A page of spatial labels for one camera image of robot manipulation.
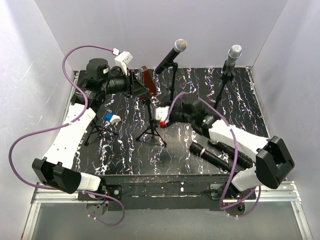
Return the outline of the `black glitter microphone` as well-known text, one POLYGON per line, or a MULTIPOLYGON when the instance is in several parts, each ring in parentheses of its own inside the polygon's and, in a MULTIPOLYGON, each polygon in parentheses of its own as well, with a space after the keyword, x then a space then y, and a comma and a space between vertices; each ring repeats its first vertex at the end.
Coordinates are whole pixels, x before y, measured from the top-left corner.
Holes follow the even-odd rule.
MULTIPOLYGON (((235 157, 235 149, 221 141, 215 141, 215 140, 208 140, 207 143, 211 146, 214 147, 226 154, 228 154, 228 156, 230 158, 234 158, 235 157)), ((237 164, 240 165, 243 169, 249 169, 251 167, 254 166, 253 164, 253 160, 248 157, 246 154, 238 151, 237 154, 237 164)))

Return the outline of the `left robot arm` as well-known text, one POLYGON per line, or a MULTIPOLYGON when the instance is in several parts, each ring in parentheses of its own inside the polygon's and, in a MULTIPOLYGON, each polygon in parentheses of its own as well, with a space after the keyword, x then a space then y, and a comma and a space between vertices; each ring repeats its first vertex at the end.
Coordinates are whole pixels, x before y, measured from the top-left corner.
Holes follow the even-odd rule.
POLYGON ((106 196, 106 187, 96 175, 73 171, 73 159, 80 141, 92 126, 92 132, 104 131, 97 125, 96 114, 105 102, 107 95, 124 93, 128 98, 153 96, 156 86, 146 66, 139 70, 136 77, 133 70, 119 66, 110 68, 103 58, 91 59, 86 70, 79 75, 76 90, 71 98, 66 120, 84 114, 71 126, 62 128, 49 150, 42 159, 36 158, 32 169, 45 186, 72 194, 75 191, 89 191, 95 200, 106 196))

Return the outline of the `black microphone iridescent head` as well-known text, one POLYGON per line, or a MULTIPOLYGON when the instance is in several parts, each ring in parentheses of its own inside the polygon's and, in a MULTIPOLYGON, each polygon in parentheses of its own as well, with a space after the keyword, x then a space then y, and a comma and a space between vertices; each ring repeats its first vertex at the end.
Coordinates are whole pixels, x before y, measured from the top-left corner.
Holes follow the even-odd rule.
POLYGON ((175 58, 187 49, 187 42, 184 39, 178 39, 174 43, 172 50, 164 57, 160 64, 155 68, 155 73, 160 75, 165 69, 174 63, 175 58))

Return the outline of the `small black tripod stand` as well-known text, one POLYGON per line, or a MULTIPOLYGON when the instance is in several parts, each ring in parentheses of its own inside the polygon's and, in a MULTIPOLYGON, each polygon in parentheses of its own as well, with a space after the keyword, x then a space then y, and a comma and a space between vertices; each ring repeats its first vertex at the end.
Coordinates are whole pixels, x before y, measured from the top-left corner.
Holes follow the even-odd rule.
POLYGON ((106 127, 104 127, 102 125, 99 125, 98 121, 99 121, 99 118, 96 116, 92 120, 92 122, 90 123, 91 130, 90 130, 86 140, 84 141, 84 146, 87 147, 89 145, 89 139, 90 139, 91 135, 93 135, 93 134, 98 134, 99 139, 101 139, 105 135, 105 132, 111 133, 114 136, 118 136, 118 133, 107 129, 106 127))

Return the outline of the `tall black tripod stand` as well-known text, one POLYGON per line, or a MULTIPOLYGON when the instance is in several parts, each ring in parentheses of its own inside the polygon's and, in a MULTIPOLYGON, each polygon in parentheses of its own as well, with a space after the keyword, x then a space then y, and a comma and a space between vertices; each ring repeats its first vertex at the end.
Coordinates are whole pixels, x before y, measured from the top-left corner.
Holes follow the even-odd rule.
POLYGON ((152 139, 155 139, 155 137, 159 137, 160 140, 163 143, 162 145, 164 147, 166 147, 167 143, 165 142, 165 140, 161 137, 161 135, 157 131, 158 124, 156 123, 156 120, 153 118, 153 115, 152 115, 150 97, 145 95, 144 99, 142 100, 142 103, 144 105, 146 105, 146 107, 147 107, 147 112, 148 112, 148 116, 149 116, 149 120, 148 120, 149 126, 139 136, 137 136, 135 138, 135 141, 136 142, 140 142, 141 141, 141 137, 143 135, 151 135, 152 139))

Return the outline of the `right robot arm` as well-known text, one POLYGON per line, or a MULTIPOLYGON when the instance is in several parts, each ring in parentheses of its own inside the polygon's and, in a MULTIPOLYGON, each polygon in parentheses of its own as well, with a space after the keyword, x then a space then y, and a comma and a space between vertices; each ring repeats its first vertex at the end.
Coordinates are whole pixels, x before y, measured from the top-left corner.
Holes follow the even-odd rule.
POLYGON ((295 167, 285 142, 278 136, 268 139, 237 128, 210 105, 207 107, 213 113, 208 112, 205 104, 201 98, 186 102, 176 97, 164 122, 190 123, 195 132, 214 141, 224 152, 234 144, 229 154, 233 166, 223 196, 237 199, 246 190, 260 186, 277 189, 295 167))

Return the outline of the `matte black microphone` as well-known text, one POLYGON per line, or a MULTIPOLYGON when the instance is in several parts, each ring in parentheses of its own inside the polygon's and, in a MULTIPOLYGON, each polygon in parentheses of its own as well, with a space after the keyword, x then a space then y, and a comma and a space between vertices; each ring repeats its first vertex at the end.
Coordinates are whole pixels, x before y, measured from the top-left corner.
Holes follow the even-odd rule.
POLYGON ((232 167, 213 153, 206 150, 202 145, 192 142, 189 146, 189 151, 202 158, 203 160, 207 161, 208 163, 216 166, 217 168, 221 168, 223 171, 231 172, 232 167))

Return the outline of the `round base microphone stand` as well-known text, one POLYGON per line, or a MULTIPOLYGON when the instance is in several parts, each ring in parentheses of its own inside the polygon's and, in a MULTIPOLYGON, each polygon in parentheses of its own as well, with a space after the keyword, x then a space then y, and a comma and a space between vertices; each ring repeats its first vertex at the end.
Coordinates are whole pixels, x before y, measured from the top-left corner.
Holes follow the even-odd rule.
POLYGON ((168 66, 172 67, 173 74, 172 74, 171 86, 168 88, 168 90, 170 91, 170 95, 167 95, 162 99, 163 107, 169 106, 174 100, 175 81, 176 81, 176 73, 178 70, 178 63, 172 62, 168 66))

